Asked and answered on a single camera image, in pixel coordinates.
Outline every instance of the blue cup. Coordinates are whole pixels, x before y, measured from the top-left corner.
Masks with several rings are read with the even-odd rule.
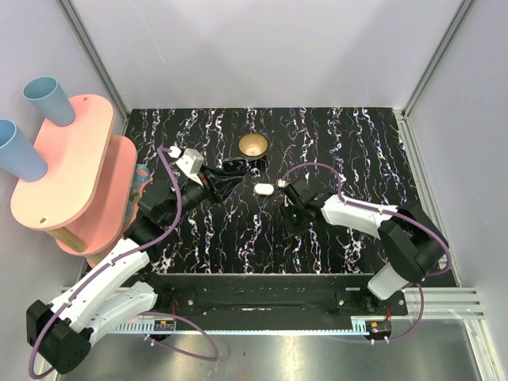
[[[36,181],[48,171],[39,152],[9,119],[0,119],[0,167],[25,181]]]
[[[69,98],[53,77],[35,78],[25,86],[23,95],[44,117],[60,127],[76,119]]]
[[[130,187],[131,193],[138,192],[141,184],[145,181],[149,181],[150,177],[150,170],[146,165],[136,164],[136,168],[134,168],[133,183]]]

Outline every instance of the white wall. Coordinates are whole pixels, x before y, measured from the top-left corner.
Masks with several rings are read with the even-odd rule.
[[[54,75],[68,95],[106,96],[56,1],[0,2],[0,117],[16,121],[34,141],[42,117],[23,99],[23,86],[40,75]],[[0,379],[28,379],[31,347],[25,311],[36,299],[50,301],[75,281],[79,260],[62,252],[45,233],[19,225],[10,212],[16,179],[0,169]]]
[[[506,0],[476,2],[410,115],[460,277],[508,371]]]
[[[129,108],[401,108],[460,0],[74,3]]]

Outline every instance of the metal floor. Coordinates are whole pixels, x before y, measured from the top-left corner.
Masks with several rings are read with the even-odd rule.
[[[408,321],[394,323],[398,336]],[[107,335],[60,381],[325,381],[480,380],[459,321],[423,321],[413,336],[389,345],[344,343],[332,337],[219,336],[218,363],[151,348],[138,336]],[[211,354],[195,335],[168,342]]]

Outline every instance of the wooden shelf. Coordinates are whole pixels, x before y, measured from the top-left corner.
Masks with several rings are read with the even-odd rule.
[[[113,107],[93,94],[70,101],[75,121],[58,127],[45,119],[33,145],[46,160],[48,173],[32,183],[20,179],[10,201],[14,218],[30,229],[55,230],[73,222],[87,210],[98,187]]]
[[[104,250],[117,239],[124,225],[136,158],[136,147],[130,139],[119,135],[111,137],[94,199],[81,216],[65,226],[85,241],[87,248],[77,252],[57,241],[64,251],[89,256]]]

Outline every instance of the gold bowl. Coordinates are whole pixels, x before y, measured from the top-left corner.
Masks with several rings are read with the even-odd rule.
[[[268,139],[260,133],[248,133],[243,135],[238,143],[238,148],[245,158],[257,160],[266,155],[268,150]]]

